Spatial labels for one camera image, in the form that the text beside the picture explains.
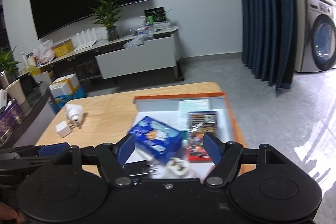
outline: blue box with cartoon print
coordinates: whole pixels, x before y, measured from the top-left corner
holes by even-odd
[[[144,117],[128,132],[135,137],[137,146],[166,164],[181,147],[182,132],[149,116]]]

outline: potted plant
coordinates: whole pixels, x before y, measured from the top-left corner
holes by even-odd
[[[13,58],[13,52],[16,49],[16,47],[11,50],[4,50],[3,48],[0,48],[0,72],[4,71],[7,73],[11,80],[14,81],[16,79],[16,72],[18,70],[18,67],[16,66],[20,62],[14,61]]]
[[[120,18],[122,10],[118,8],[117,1],[114,0],[97,0],[101,5],[97,8],[91,8],[93,10],[92,16],[94,16],[95,24],[101,24],[106,27],[109,41],[113,41],[119,38],[118,32],[115,27],[115,23]]]

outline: curtain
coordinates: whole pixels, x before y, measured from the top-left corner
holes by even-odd
[[[290,89],[296,51],[296,0],[241,0],[242,61],[256,78]]]

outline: white cup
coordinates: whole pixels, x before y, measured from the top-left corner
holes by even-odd
[[[20,80],[16,80],[11,83],[8,87],[6,87],[9,95],[17,100],[19,105],[23,104],[26,101],[25,94],[23,93]]]

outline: floor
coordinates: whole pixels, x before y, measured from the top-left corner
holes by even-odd
[[[268,143],[309,173],[323,191],[315,217],[336,224],[336,69],[295,74],[290,92],[275,97],[274,87],[255,79],[239,59],[185,64],[185,81],[171,69],[104,80],[86,87],[89,96],[167,85],[213,81],[228,94],[231,107],[251,148]]]

